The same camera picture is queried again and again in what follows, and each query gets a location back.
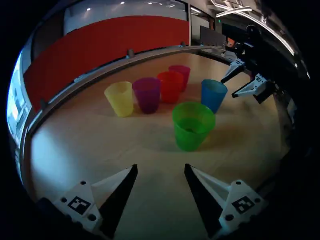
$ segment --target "red cup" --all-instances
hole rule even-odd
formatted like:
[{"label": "red cup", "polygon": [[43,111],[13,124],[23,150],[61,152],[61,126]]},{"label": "red cup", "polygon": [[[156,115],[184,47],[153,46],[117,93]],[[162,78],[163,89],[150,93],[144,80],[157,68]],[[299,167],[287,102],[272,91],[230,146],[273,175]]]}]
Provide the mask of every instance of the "red cup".
[{"label": "red cup", "polygon": [[161,99],[165,103],[176,103],[183,85],[183,75],[179,72],[161,72],[157,75],[161,81]]},{"label": "red cup", "polygon": [[183,84],[181,91],[184,92],[188,84],[190,68],[183,65],[173,65],[169,67],[169,71],[179,72],[183,75]]}]

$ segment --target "yellow cup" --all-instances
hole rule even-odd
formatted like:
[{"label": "yellow cup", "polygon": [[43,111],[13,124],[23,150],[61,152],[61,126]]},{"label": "yellow cup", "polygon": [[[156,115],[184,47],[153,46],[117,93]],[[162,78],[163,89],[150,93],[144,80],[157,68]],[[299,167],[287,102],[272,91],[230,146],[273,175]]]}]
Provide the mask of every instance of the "yellow cup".
[{"label": "yellow cup", "polygon": [[126,117],[133,112],[132,83],[116,82],[111,84],[104,95],[118,117]]}]

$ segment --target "green cup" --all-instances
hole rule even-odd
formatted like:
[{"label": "green cup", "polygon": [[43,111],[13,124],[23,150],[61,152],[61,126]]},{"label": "green cup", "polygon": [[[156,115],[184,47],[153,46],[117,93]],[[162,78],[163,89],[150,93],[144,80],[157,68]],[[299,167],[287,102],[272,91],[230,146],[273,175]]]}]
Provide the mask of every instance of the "green cup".
[{"label": "green cup", "polygon": [[174,133],[178,147],[194,151],[216,125],[216,116],[205,105],[198,102],[184,102],[172,111]]}]

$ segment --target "window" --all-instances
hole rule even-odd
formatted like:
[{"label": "window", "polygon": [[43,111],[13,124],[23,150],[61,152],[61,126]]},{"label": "window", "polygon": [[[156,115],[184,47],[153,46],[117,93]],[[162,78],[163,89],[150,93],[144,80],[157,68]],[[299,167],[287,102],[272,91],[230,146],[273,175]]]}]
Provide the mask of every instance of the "window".
[{"label": "window", "polygon": [[29,112],[22,93],[20,59],[21,53],[11,77],[7,103],[7,123],[10,133],[18,146],[20,145],[22,130]]}]

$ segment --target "light wood surface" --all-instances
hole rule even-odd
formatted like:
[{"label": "light wood surface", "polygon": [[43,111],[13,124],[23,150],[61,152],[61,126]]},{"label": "light wood surface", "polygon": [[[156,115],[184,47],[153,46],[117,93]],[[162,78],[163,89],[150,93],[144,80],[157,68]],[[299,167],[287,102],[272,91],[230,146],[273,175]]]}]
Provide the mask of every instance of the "light wood surface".
[{"label": "light wood surface", "polygon": [[286,152],[274,98],[232,98],[249,81],[241,73],[226,83],[228,93],[216,127],[195,152],[179,150],[171,112],[161,104],[145,115],[137,106],[119,118],[104,96],[117,81],[156,76],[173,64],[191,68],[179,102],[200,101],[201,81],[220,80],[228,66],[193,54],[176,54],[127,68],[90,86],[52,114],[34,134],[30,168],[37,198],[55,200],[81,180],[97,182],[132,164],[138,177],[115,239],[205,239],[206,231],[184,177],[189,163],[227,183],[242,179],[252,188],[276,172]]}]

